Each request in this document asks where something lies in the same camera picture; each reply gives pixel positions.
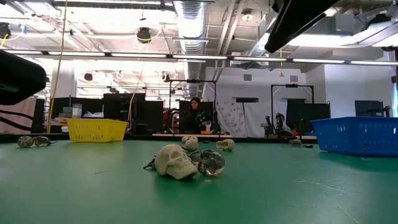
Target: dark hair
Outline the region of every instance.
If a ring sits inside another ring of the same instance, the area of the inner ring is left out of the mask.
[[[198,97],[192,98],[191,104],[189,105],[191,111],[192,111],[192,101],[196,101],[198,103],[198,108],[199,108],[199,105],[200,105],[200,99]]]

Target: white wall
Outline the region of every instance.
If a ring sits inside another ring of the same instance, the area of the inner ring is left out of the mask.
[[[326,103],[325,66],[320,65],[305,75],[308,85],[314,86],[315,103]]]
[[[388,61],[387,54],[379,60]],[[315,86],[315,102],[330,101],[331,117],[339,118],[355,116],[355,100],[382,100],[391,106],[392,71],[380,66],[322,65],[309,71],[306,81]]]
[[[206,79],[213,77],[214,68],[206,68]],[[252,81],[243,81],[243,75],[252,75]],[[306,84],[305,74],[298,69],[284,69],[285,77],[280,77],[280,69],[268,71],[266,69],[243,70],[240,68],[225,68],[217,83],[217,98],[219,102],[232,102],[234,97],[259,98],[260,103],[271,102],[271,85],[290,83],[290,76],[297,75],[297,84]],[[214,95],[209,88],[203,92],[205,101],[213,101]],[[286,98],[305,98],[311,102],[311,96],[301,88],[280,88],[274,95],[274,100],[285,101]]]

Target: skull eye socket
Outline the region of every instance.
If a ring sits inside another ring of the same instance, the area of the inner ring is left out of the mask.
[[[175,159],[175,158],[178,158],[178,157],[180,157],[180,153],[179,153],[178,151],[174,151],[174,152],[172,153],[172,155],[171,155],[171,158],[172,158],[172,159]]]

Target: pipe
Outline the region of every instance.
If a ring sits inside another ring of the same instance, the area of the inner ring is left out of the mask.
[[[226,43],[223,48],[223,55],[225,55],[228,51],[229,45],[232,40],[232,36],[235,33],[236,25],[238,24],[238,21],[241,18],[239,15],[242,14],[243,6],[244,6],[244,1],[241,0],[239,2],[238,10],[236,11],[236,16],[235,16],[234,22],[232,23],[231,29],[229,30],[228,38],[226,39]]]
[[[205,2],[175,1],[175,11],[178,15],[178,33],[183,38],[202,39],[205,37],[206,8]],[[205,51],[202,41],[180,41],[183,54],[201,55]],[[200,80],[201,63],[185,62],[185,79]],[[194,95],[195,86],[188,86],[188,94]]]
[[[223,30],[221,31],[220,41],[218,42],[216,54],[219,55],[221,52],[221,48],[223,47],[224,38],[228,31],[229,23],[231,22],[232,13],[234,11],[235,1],[231,2],[228,6],[228,15],[226,16],[226,20],[223,26]]]

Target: ceiling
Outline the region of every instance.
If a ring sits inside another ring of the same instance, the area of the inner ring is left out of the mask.
[[[264,15],[269,13],[271,0],[245,0],[245,9],[251,9],[253,19],[244,21],[241,15],[238,16],[238,23],[234,31],[233,39],[228,48],[228,53],[245,52],[251,49],[259,38],[258,26]],[[0,22],[10,23],[12,37],[21,35],[19,24],[26,26],[26,34],[19,38],[6,41],[4,49],[29,49],[29,50],[60,50],[63,27],[64,2],[36,1],[30,4],[30,9],[37,13],[21,14],[8,5],[0,5]],[[231,0],[217,0],[209,3],[207,7],[206,54],[215,54],[223,24],[227,15],[227,8]],[[391,4],[391,1],[368,0],[368,1],[339,1],[334,10],[339,13],[352,14],[356,12],[373,11]],[[141,44],[136,39],[136,32],[140,27],[148,27],[151,36],[156,36],[150,44]],[[178,37],[177,16],[173,11],[142,10],[142,9],[112,9],[110,7],[68,7],[67,23],[64,41],[66,51],[104,51],[104,52],[149,52],[149,53],[172,53],[181,52],[180,42],[173,40]],[[375,58],[372,54],[363,54],[364,49],[368,51],[379,51],[374,47],[361,49],[344,49],[350,52],[358,52],[357,59]],[[329,47],[306,47],[286,45],[282,49],[283,57],[303,58],[325,58],[326,55],[334,55],[338,49]],[[280,56],[277,52],[271,56]],[[41,64],[48,75],[52,74],[52,67],[56,63],[52,59],[35,58],[30,59]],[[103,81],[86,81],[83,76],[87,72],[93,74],[108,74],[113,76],[112,85],[124,86],[126,91],[133,91],[134,87],[127,86],[153,86],[167,88],[159,75],[162,72],[169,74],[176,79],[184,79],[184,63],[182,62],[128,62],[128,61],[105,61],[105,60],[76,60],[76,67],[79,69],[78,84],[80,86],[103,86],[102,88],[79,88],[81,95],[96,97],[102,93],[109,93],[105,88],[110,85]],[[271,63],[270,69],[279,67],[279,63]],[[305,70],[306,65],[288,64],[284,68],[300,68]]]

